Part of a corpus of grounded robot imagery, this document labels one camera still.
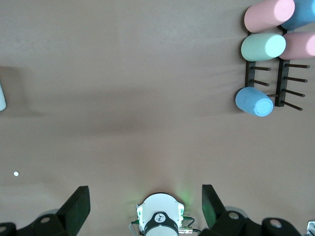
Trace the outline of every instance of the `cup rack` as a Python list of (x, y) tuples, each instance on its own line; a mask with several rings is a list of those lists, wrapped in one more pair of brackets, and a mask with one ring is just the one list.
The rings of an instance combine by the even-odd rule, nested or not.
[[(281, 28), (281, 30), (283, 32), (283, 35), (288, 33), (288, 31), (286, 29)], [(290, 94), (293, 94), (296, 96), (300, 96), (300, 97), (305, 97), (305, 94), (288, 90), (287, 89), (287, 81), (291, 80), (291, 81), (296, 81), (296, 82), (307, 83), (307, 80), (289, 77), (288, 76), (289, 75), (289, 68), (295, 67), (295, 68), (308, 69), (308, 68), (310, 68), (310, 66), (309, 65), (290, 64), (289, 60), (282, 60), (281, 58), (278, 58), (278, 59), (279, 59), (279, 69), (278, 69), (278, 81), (277, 81), (276, 94), (269, 94), (267, 96), (276, 98), (275, 106), (277, 106), (277, 107), (283, 107), (283, 106), (287, 105), (289, 107), (292, 107), (294, 109), (302, 111), (303, 110), (302, 108), (285, 101), (285, 95), (287, 93), (290, 93)], [(246, 61), (245, 87), (254, 87), (254, 84), (260, 84), (260, 85), (268, 87), (270, 85), (269, 83), (255, 80), (255, 71), (256, 70), (271, 71), (271, 68), (256, 66), (256, 61)]]

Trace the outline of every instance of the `pink cup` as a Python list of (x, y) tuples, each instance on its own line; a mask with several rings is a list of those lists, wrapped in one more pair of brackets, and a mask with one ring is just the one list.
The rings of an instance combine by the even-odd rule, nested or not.
[(244, 23), (249, 32), (262, 32), (290, 19), (294, 9), (293, 0), (264, 0), (247, 9)]
[(306, 59), (315, 56), (315, 32), (293, 32), (284, 35), (285, 51), (283, 60)]

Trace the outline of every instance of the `circular logo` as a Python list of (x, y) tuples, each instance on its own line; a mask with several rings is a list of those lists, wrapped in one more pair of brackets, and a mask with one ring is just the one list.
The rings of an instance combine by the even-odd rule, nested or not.
[(154, 220), (157, 222), (157, 223), (163, 223), (165, 220), (166, 220), (166, 217), (164, 214), (157, 214), (154, 218)]

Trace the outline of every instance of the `light blue cup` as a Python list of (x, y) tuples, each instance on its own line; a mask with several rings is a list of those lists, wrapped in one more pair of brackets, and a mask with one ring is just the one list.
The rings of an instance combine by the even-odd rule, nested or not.
[(241, 89), (236, 95), (235, 103), (242, 111), (258, 117), (269, 115), (274, 108), (271, 99), (254, 87)]
[(0, 84), (0, 111), (4, 110), (6, 108), (6, 102), (3, 95), (3, 91)]
[(315, 0), (294, 0), (295, 10), (292, 17), (281, 26), (287, 30), (315, 22)]
[(270, 60), (285, 50), (285, 39), (276, 33), (256, 33), (248, 36), (242, 44), (242, 55), (248, 61)]

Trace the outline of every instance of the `metal connector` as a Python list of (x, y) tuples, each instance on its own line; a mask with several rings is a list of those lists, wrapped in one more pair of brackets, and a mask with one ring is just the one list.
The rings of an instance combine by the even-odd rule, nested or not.
[(307, 234), (310, 236), (315, 235), (315, 221), (309, 221), (307, 225)]
[(181, 226), (178, 229), (179, 234), (192, 234), (192, 227)]

